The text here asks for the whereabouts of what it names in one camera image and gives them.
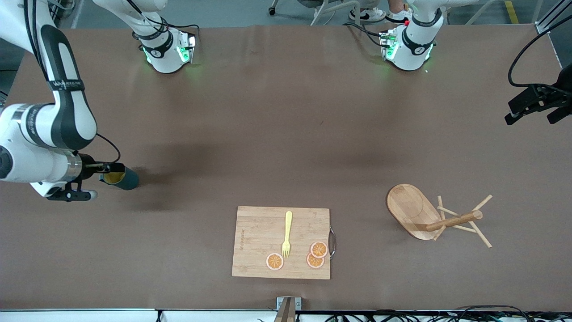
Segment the floor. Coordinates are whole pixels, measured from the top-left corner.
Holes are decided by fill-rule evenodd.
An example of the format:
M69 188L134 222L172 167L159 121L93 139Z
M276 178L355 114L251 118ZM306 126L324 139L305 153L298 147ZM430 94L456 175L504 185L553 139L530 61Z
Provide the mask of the floor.
M126 28L127 26L112 13L98 7L90 0L75 0L76 5L59 22L61 28ZM540 17L550 10L556 0L514 0L496 1L474 24L530 23L533 12L541 3ZM474 5L453 8L448 23L466 23L479 10L485 0ZM271 0L171 0L161 15L172 24L196 23L201 27L243 27L250 25L294 25L309 24L313 10L295 0L280 0L276 15L268 14ZM387 10L382 1L380 9ZM561 17L572 14L570 6ZM348 21L347 10L340 10L333 16L322 18L318 24L341 25ZM564 24L551 33L555 50L562 66L572 63L572 22ZM0 40L0 91L9 93L15 72L23 56L23 50ZM5 95L0 93L0 107Z

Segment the yellow fork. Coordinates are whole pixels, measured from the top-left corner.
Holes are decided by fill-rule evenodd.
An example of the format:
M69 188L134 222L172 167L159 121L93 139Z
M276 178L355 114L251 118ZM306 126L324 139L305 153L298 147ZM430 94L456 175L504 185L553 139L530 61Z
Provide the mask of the yellow fork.
M286 211L286 232L284 233L284 243L282 244L282 257L288 258L290 255L290 227L292 226L292 212Z

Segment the toy orange slice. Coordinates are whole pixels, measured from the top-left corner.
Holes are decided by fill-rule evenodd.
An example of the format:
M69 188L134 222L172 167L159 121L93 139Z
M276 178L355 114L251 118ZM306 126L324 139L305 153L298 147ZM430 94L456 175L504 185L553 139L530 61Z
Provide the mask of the toy orange slice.
M272 270L279 270L284 266L284 259L279 253L272 253L266 258L266 266Z
M316 258L324 258L328 254L328 245L323 242L315 242L310 246L310 254Z
M312 253L310 253L306 257L306 263L311 268L320 268L320 267L324 266L325 258L316 258L316 257L312 256Z

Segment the wooden peg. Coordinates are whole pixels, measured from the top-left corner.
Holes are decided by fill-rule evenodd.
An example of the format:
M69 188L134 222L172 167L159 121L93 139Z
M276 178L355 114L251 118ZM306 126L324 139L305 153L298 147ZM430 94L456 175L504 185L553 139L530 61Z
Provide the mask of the wooden peg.
M439 210L443 210L444 212L449 213L449 214L451 214L451 215L453 215L453 216L458 216L458 215L459 215L459 214L457 214L456 212L451 211L451 210L446 209L446 208L443 208L443 207L437 207L437 208L438 208ZM491 247L492 247L491 243L488 241L487 237L485 237L485 236L483 235L483 233L482 233L481 230L476 226L476 224L475 224L474 222L472 222L472 221L470 221L470 222L468 222L468 223L469 223L469 225L471 225L471 227L475 230L476 234L479 235L479 237L480 237L481 240L484 242L484 244L487 245L488 248L491 248Z
M463 227L463 226L453 226L453 228L461 229L461 230L464 230L464 231L468 231L469 233L474 233L474 234L476 234L476 230L470 229L470 228L466 228L466 227Z
M491 243L488 242L487 237L485 237L483 235L483 233L480 231L480 229L476 226L476 224L472 221L468 222L469 225L471 225L471 227L475 230L476 234L479 235L479 237L481 238L481 240L484 242L485 245L487 245L488 248L491 248L492 245Z
M439 209L439 210L441 210L441 211L444 211L444 212L446 212L446 213L449 214L449 215L453 215L453 216L455 216L455 217L459 217L459 214L458 214L458 213L456 213L456 212L454 212L454 211L451 211L451 210L449 210L449 209L447 209L447 208L438 206L437 209Z
M450 218L441 220L435 223L431 223L426 226L427 231L434 231L440 229L442 226L455 226L460 225L461 223L471 222L477 219L483 218L483 213L480 210L471 211L470 213L464 214L459 218Z
M479 210L485 203L487 203L492 198L492 195L488 195L483 201L481 201L473 210Z
M447 226L441 226L441 228L439 228L439 230L437 231L437 235L435 235L435 237L433 237L434 241L436 241L437 238L439 238L439 236L441 236L441 234L445 231L445 228L447 228Z
M439 203L439 207L443 207L443 199L441 199L440 195L437 196L437 202ZM443 212L443 210L441 210L440 214L441 214L441 220L445 220L445 213Z

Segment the table surface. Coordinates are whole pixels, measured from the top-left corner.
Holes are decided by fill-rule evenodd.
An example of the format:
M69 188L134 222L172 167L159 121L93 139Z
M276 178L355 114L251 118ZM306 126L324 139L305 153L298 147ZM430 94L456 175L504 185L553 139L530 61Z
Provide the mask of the table surface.
M344 26L201 29L195 64L174 74L147 65L128 29L65 33L99 131L141 187L91 179L99 198L68 204L0 184L1 308L252 309L296 295L305 309L572 309L572 120L503 119L532 25L445 26L414 72ZM558 72L545 37L515 80ZM27 55L10 103L52 99ZM101 140L85 152L115 157ZM386 208L399 183L456 212L492 194L478 225L493 248L455 229L412 238ZM331 209L331 280L232 277L238 206Z

